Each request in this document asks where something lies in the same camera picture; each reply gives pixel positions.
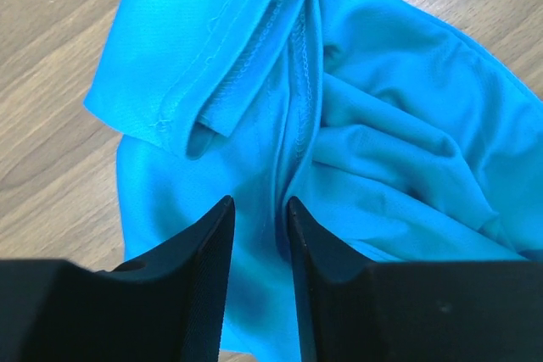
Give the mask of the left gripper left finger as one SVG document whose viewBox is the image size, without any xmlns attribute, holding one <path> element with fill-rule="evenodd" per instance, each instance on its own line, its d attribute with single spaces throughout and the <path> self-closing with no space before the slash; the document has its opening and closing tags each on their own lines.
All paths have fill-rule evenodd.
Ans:
<svg viewBox="0 0 543 362">
<path fill-rule="evenodd" d="M 111 271 L 65 259 L 1 263 L 4 361 L 215 361 L 235 207 L 200 220 Z"/>
</svg>

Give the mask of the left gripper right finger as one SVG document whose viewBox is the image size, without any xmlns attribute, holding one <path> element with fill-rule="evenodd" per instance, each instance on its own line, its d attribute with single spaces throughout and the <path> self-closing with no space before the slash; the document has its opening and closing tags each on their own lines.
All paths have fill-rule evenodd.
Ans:
<svg viewBox="0 0 543 362">
<path fill-rule="evenodd" d="M 542 266 L 377 263 L 288 202 L 304 361 L 539 361 Z"/>
</svg>

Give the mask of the teal t shirt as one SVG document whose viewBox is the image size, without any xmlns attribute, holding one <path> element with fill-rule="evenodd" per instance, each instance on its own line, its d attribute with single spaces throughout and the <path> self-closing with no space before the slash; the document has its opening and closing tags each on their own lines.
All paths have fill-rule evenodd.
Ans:
<svg viewBox="0 0 543 362">
<path fill-rule="evenodd" d="M 542 258 L 542 104 L 402 0 L 121 0 L 86 108 L 132 259 L 236 205 L 221 347 L 299 360 L 286 206 L 377 261 Z"/>
</svg>

